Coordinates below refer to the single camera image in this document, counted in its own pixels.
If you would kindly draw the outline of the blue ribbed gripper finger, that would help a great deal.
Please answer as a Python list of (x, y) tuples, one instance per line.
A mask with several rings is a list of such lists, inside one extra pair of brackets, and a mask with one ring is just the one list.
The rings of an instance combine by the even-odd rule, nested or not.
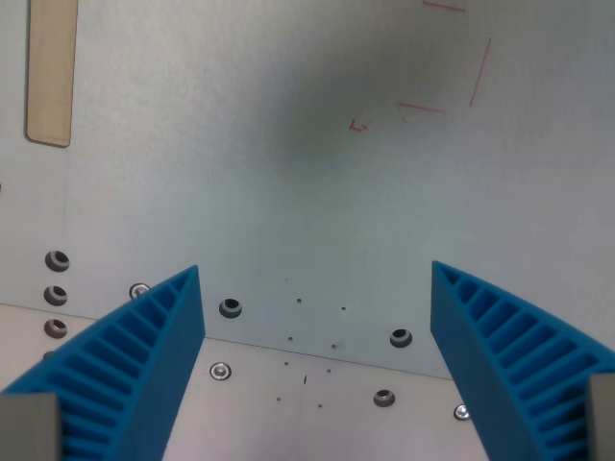
[(4, 391), (58, 397), (63, 460), (161, 460), (204, 337), (191, 266), (90, 325)]
[(588, 459), (585, 389), (613, 372), (613, 350), (439, 261), (430, 331), (489, 459)]

